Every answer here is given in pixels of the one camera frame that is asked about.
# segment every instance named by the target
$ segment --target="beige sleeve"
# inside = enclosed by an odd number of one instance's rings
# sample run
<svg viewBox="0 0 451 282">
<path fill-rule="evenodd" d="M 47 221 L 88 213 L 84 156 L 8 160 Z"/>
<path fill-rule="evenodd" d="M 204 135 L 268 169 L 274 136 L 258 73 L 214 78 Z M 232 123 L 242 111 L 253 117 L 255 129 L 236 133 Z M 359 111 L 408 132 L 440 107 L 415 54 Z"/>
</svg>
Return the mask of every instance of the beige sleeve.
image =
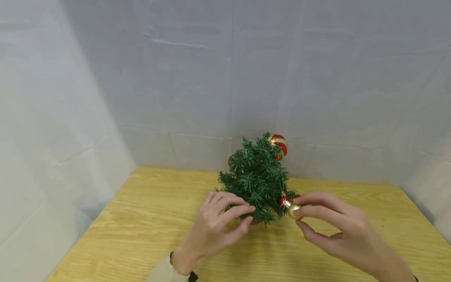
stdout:
<svg viewBox="0 0 451 282">
<path fill-rule="evenodd" d="M 156 267 L 150 272 L 146 282 L 188 282 L 189 276 L 178 274 L 170 264 L 170 255 L 168 254 Z"/>
</svg>

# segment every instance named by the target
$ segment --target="artificial christmas tree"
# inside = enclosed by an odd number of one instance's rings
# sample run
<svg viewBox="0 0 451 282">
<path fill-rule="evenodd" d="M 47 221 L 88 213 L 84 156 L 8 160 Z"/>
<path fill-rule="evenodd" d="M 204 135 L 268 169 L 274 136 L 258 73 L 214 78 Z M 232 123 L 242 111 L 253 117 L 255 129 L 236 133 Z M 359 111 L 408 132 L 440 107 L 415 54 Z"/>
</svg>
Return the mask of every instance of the artificial christmas tree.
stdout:
<svg viewBox="0 0 451 282">
<path fill-rule="evenodd" d="M 219 172 L 221 191 L 234 193 L 255 206 L 253 224 L 265 225 L 299 208 L 292 204 L 293 190 L 288 190 L 288 172 L 280 164 L 287 154 L 287 143 L 278 134 L 265 133 L 250 141 L 243 138 L 243 148 L 229 158 L 229 171 Z"/>
</svg>

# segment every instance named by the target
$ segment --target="wood grain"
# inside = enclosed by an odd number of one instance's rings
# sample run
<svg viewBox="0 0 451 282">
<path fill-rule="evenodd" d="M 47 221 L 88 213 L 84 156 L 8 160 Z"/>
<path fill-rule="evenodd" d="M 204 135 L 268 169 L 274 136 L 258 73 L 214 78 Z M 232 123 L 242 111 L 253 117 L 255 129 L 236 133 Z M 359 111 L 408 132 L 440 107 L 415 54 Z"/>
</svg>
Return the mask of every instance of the wood grain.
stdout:
<svg viewBox="0 0 451 282">
<path fill-rule="evenodd" d="M 189 229 L 217 173 L 138 168 L 67 254 L 47 281 L 145 281 Z M 425 281 L 449 281 L 451 247 L 397 187 L 368 183 L 290 179 L 305 194 L 325 190 L 363 208 L 414 272 Z M 308 221 L 320 232 L 335 229 Z M 249 233 L 196 270 L 200 281 L 374 281 L 305 241 L 286 217 Z"/>
</svg>

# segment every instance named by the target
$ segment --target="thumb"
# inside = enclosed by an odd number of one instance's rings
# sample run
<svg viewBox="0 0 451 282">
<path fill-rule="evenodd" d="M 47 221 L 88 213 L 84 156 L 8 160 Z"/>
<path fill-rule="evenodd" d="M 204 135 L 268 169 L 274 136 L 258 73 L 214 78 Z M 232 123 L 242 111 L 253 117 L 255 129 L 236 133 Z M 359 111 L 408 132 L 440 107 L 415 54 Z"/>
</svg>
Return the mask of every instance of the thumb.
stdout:
<svg viewBox="0 0 451 282">
<path fill-rule="evenodd" d="M 332 242 L 329 237 L 315 232 L 315 230 L 313 230 L 313 228 L 310 227 L 310 225 L 301 220 L 296 221 L 296 224 L 299 226 L 299 228 L 301 228 L 302 233 L 304 233 L 304 238 L 308 242 L 316 245 L 317 247 L 325 251 L 327 254 L 331 253 Z"/>
<path fill-rule="evenodd" d="M 226 244 L 232 245 L 241 237 L 243 237 L 243 235 L 249 231 L 249 224 L 251 224 L 252 220 L 253 217 L 246 217 L 245 219 L 241 220 L 239 226 L 235 228 L 235 230 L 230 231 L 225 235 Z"/>
</svg>

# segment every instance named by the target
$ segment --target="hand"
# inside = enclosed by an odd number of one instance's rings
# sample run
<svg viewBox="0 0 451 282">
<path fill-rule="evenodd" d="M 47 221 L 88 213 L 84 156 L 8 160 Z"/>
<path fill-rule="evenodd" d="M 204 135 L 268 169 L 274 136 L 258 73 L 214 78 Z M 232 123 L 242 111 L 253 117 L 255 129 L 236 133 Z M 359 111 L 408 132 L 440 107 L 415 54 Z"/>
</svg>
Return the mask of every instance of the hand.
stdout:
<svg viewBox="0 0 451 282">
<path fill-rule="evenodd" d="M 341 230 L 332 236 L 316 233 L 302 220 L 296 223 L 307 241 L 380 282 L 416 282 L 405 261 L 373 230 L 365 212 L 328 192 L 312 192 L 293 200 L 299 217 L 314 217 Z"/>
<path fill-rule="evenodd" d="M 223 213 L 230 205 L 234 207 Z M 204 258 L 212 257 L 238 241 L 248 232 L 253 218 L 246 217 L 231 232 L 226 232 L 224 227 L 231 220 L 254 210 L 254 206 L 235 194 L 211 192 L 200 207 L 190 231 L 172 253 L 171 263 L 177 273 L 189 275 Z"/>
</svg>

